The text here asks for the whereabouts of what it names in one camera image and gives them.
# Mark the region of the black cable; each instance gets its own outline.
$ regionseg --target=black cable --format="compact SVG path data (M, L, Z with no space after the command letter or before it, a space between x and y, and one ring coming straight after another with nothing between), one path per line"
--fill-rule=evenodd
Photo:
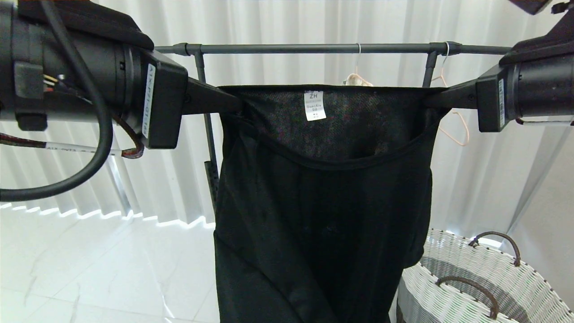
M80 56L77 48L74 46L72 38L62 22L56 5L52 1L40 1L40 4L42 5L42 9L44 10L44 14L48 19L48 24L52 28L54 36L62 46L65 55L80 78L82 84L84 84L86 91L90 95L90 99L93 102L94 109L98 117L100 138L98 141L98 148L96 149L92 160L90 160L90 162L75 175L62 180L61 182L47 186L34 187L32 189L0 189L0 201L2 202L28 201L32 199L46 198L74 189L96 174L96 172L106 162L111 150L113 138L111 113L106 106L102 94L96 87L94 76L90 73L86 63Z

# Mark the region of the laundry basket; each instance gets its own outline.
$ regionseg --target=laundry basket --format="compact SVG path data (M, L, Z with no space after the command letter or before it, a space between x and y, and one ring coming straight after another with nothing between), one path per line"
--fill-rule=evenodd
M479 245L488 234L506 238L516 256ZM399 283L398 323L574 323L574 313L521 261L509 236L484 232L470 240L431 229L424 248Z

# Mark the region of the black garment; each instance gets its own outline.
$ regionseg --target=black garment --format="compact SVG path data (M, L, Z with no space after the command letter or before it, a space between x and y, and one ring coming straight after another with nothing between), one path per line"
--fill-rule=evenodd
M422 255L431 155L447 109L434 89L246 86L222 115L216 210L219 313L227 322L385 322ZM305 91L326 119L307 121Z

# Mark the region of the clothes hanger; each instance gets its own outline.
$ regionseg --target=clothes hanger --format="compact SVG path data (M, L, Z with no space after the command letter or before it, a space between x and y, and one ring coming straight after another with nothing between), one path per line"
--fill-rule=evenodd
M444 87L448 87L447 85L447 80L444 77L444 63L447 62L447 58L448 55L451 53L451 46L448 44L447 41L445 41L446 45L447 45L447 55L444 56L444 60L443 63L440 66L440 75L435 77L432 80L438 80L441 79L443 81ZM457 139L455 139L453 136L451 136L451 134L449 134L446 130L444 130L441 126L439 126L439 130L443 133L446 134L447 137L449 137L450 139L452 139L452 141L454 141L456 144L458 144L459 146L466 146L468 145L468 143L470 142L470 131L468 130L468 125L466 123L466 120L464 119L464 117L462 116L462 114L460 114L458 111L453 111L452 113L457 114L460 118L460 120L462 121L463 125L464 125L464 129L466 130L466 142L465 143L461 143L460 141L458 141Z
M359 75L359 59L360 59L360 53L361 53L361 47L360 44L357 43L357 45L359 45L359 55L357 56L357 60L355 62L355 72L349 74L349 76L347 77L347 80L343 81L343 85L351 85L351 86L373 86L373 84L371 84L370 82L368 82L367 80L363 79L360 75Z

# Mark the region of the gray stripe on basket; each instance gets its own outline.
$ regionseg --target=gray stripe on basket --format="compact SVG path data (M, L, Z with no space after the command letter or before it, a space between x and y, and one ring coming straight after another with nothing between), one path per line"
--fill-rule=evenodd
M426 267L434 276L458 276L473 280L489 290L494 295L500 306L500 313L515 319L520 323L532 323L528 317L528 312L522 307L509 293L504 291L499 286L491 283L487 279L474 274L466 269L454 266L451 263L443 260L423 256L421 258L421 265ZM477 292L477 290L467 284L461 282L448 282L452 287L461 290L468 295L476 297L479 301L487 307L491 306L490 300L484 294Z
M422 308L417 298L406 288L402 278L398 284L397 319L401 319L397 320L397 323L441 323L438 318Z

